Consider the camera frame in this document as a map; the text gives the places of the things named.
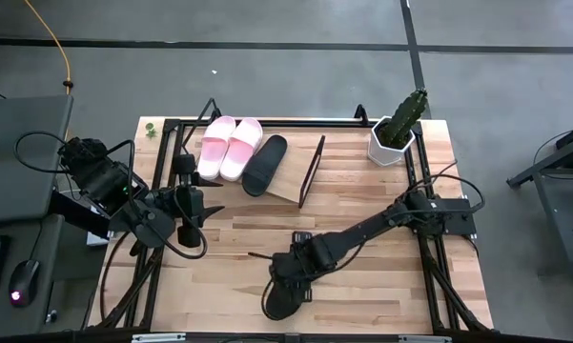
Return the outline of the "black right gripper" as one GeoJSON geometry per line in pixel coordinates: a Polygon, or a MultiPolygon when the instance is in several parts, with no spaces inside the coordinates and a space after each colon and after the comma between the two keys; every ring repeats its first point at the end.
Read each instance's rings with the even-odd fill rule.
{"type": "Polygon", "coordinates": [[[310,232],[293,232],[287,252],[276,252],[272,256],[248,252],[253,258],[272,261],[271,301],[277,303],[306,303],[312,301],[313,280],[318,278],[320,267],[312,253],[310,232]]]}

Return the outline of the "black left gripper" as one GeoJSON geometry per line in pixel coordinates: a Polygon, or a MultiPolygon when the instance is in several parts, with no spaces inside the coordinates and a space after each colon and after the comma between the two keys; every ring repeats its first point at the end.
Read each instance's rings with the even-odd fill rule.
{"type": "Polygon", "coordinates": [[[182,225],[177,229],[178,243],[186,248],[198,248],[201,246],[199,226],[203,227],[209,217],[224,210],[225,207],[212,206],[202,210],[203,194],[197,187],[222,187],[222,184],[201,177],[196,171],[192,154],[176,156],[172,168],[179,178],[179,185],[174,191],[174,200],[178,208],[184,212],[182,225]]]}

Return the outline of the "pink slide sandal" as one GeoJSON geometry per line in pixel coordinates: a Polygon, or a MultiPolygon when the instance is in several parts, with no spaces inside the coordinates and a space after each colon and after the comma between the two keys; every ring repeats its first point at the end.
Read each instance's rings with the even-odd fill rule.
{"type": "Polygon", "coordinates": [[[206,180],[218,177],[220,166],[229,148],[229,138],[236,123],[231,116],[221,116],[207,127],[201,139],[197,172],[206,180]]]}
{"type": "Polygon", "coordinates": [[[262,137],[263,129],[256,119],[242,119],[229,138],[229,147],[219,170],[220,176],[228,181],[236,181],[243,174],[262,137]]]}

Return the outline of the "black slide sandal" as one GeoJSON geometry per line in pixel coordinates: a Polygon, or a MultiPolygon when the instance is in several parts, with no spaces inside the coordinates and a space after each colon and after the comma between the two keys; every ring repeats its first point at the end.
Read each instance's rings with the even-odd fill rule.
{"type": "Polygon", "coordinates": [[[261,296],[261,310],[267,318],[279,321],[293,315],[303,303],[311,301],[310,282],[286,285],[270,280],[261,296]]]}
{"type": "Polygon", "coordinates": [[[251,158],[241,179],[242,188],[248,195],[259,197],[267,191],[287,148],[283,136],[272,135],[251,158]]]}

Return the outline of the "white hexagonal plant pot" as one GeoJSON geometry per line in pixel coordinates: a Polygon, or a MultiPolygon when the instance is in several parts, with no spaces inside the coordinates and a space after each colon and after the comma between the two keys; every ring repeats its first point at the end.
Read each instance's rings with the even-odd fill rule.
{"type": "Polygon", "coordinates": [[[376,123],[371,129],[369,138],[367,157],[380,167],[388,167],[403,160],[405,152],[416,140],[413,131],[410,130],[408,132],[408,138],[405,141],[405,145],[401,149],[384,147],[379,142],[379,128],[388,124],[390,120],[390,116],[381,117],[378,123],[376,123]]]}

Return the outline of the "green cactus plant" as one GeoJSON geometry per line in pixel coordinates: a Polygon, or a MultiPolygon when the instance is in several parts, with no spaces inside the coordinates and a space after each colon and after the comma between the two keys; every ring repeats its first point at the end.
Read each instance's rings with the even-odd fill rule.
{"type": "Polygon", "coordinates": [[[427,90],[417,89],[413,91],[399,104],[390,120],[377,129],[380,144],[391,149],[403,149],[410,140],[409,131],[421,118],[427,104],[427,90]]]}

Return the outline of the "dark grey desk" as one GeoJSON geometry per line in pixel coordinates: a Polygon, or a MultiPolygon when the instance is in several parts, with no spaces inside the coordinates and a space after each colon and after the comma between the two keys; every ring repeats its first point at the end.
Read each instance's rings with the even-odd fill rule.
{"type": "Polygon", "coordinates": [[[72,103],[67,95],[0,100],[0,235],[10,238],[0,277],[0,337],[39,333],[45,324],[57,246],[67,226],[49,207],[72,103]],[[37,294],[28,307],[15,308],[10,276],[28,259],[40,262],[37,294]]]}

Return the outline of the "black computer mouse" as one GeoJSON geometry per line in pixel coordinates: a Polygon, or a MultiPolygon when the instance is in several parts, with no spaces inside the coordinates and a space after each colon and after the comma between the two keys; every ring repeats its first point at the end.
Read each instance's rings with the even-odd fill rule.
{"type": "Polygon", "coordinates": [[[15,308],[28,307],[37,294],[40,262],[28,259],[18,263],[9,280],[10,303],[15,308]]]}

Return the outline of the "black side table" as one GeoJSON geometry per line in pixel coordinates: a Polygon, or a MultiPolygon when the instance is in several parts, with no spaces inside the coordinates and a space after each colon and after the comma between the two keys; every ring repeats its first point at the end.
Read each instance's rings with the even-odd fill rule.
{"type": "Polygon", "coordinates": [[[555,149],[543,159],[506,180],[512,189],[531,181],[540,198],[550,232],[560,246],[556,262],[538,270],[539,276],[573,276],[573,130],[548,140],[555,149]]]}

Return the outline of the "wooden shelf with black frame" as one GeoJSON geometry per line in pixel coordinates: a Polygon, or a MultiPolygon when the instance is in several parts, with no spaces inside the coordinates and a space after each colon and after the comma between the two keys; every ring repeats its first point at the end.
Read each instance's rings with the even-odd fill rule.
{"type": "MultiPolygon", "coordinates": [[[[196,157],[196,170],[201,152],[201,139],[204,132],[209,125],[221,116],[229,115],[222,113],[215,100],[211,98],[206,102],[201,113],[194,119],[189,131],[185,134],[182,148],[184,151],[193,153],[196,157]]],[[[236,125],[238,125],[242,119],[247,117],[233,118],[236,125]]],[[[311,183],[314,180],[314,173],[319,164],[325,137],[321,134],[314,135],[312,137],[312,148],[307,150],[296,145],[297,126],[295,124],[280,127],[277,122],[266,121],[255,117],[251,118],[256,119],[263,129],[262,141],[254,155],[272,135],[281,135],[288,143],[287,151],[276,170],[271,184],[267,191],[257,198],[273,196],[302,206],[311,183]]],[[[228,188],[234,189],[235,193],[239,196],[252,197],[243,190],[241,179],[242,174],[236,181],[228,181],[223,179],[219,173],[216,179],[210,181],[219,182],[228,188]]]]}

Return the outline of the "black metal table frame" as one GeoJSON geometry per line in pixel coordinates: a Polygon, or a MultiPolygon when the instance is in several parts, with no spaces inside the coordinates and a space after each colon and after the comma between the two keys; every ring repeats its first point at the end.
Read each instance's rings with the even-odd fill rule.
{"type": "Polygon", "coordinates": [[[347,254],[337,272],[312,285],[313,298],[291,316],[274,321],[260,307],[271,255],[288,249],[295,231],[338,232],[392,204],[425,173],[438,176],[435,194],[462,199],[461,181],[447,125],[421,122],[425,154],[410,162],[380,167],[367,157],[369,125],[357,119],[289,119],[297,126],[296,145],[312,148],[325,137],[317,173],[302,206],[273,196],[243,197],[232,188],[209,188],[209,205],[224,206],[207,222],[209,250],[199,260],[172,252],[162,257],[159,275],[141,290],[134,322],[116,324],[118,333],[211,333],[279,337],[298,334],[428,334],[432,320],[427,296],[433,293],[441,320],[447,298],[437,281],[426,281],[419,239],[395,228],[347,254]]]}

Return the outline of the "silver aluminium bracket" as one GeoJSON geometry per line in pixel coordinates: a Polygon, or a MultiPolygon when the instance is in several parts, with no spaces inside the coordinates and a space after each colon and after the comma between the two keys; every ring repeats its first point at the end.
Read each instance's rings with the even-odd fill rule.
{"type": "Polygon", "coordinates": [[[186,343],[185,333],[144,333],[134,334],[131,343],[186,343]]]}
{"type": "Polygon", "coordinates": [[[448,336],[436,335],[399,335],[399,343],[453,343],[448,336]]]}

